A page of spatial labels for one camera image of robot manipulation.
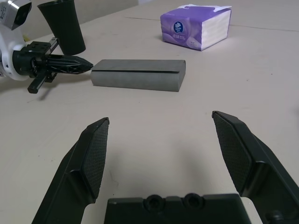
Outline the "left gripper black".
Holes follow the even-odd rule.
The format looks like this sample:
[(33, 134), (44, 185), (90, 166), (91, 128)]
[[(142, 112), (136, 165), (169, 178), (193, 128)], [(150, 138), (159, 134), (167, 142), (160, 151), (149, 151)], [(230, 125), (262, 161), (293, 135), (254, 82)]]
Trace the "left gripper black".
[(38, 93), (46, 82), (51, 83), (57, 73), (82, 74), (89, 71), (93, 64), (79, 56), (50, 55), (58, 46), (58, 39), (52, 38), (49, 42), (36, 42), (13, 52), (13, 65), (21, 76), (33, 79), (28, 87), (29, 93)]

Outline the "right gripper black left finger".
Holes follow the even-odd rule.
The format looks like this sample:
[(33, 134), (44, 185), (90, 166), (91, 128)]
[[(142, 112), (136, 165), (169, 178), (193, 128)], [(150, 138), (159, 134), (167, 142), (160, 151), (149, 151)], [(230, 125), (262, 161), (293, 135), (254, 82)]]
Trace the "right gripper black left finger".
[(95, 203), (102, 182), (109, 119), (102, 118), (81, 133), (62, 159), (34, 224), (79, 224), (85, 208)]

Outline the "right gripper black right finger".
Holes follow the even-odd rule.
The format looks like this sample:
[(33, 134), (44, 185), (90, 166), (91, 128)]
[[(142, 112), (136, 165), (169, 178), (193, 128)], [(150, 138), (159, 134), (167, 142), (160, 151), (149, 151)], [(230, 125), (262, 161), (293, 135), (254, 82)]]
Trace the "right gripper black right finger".
[(237, 117), (212, 113), (222, 157), (241, 197), (264, 224), (299, 222), (299, 187), (282, 163)]

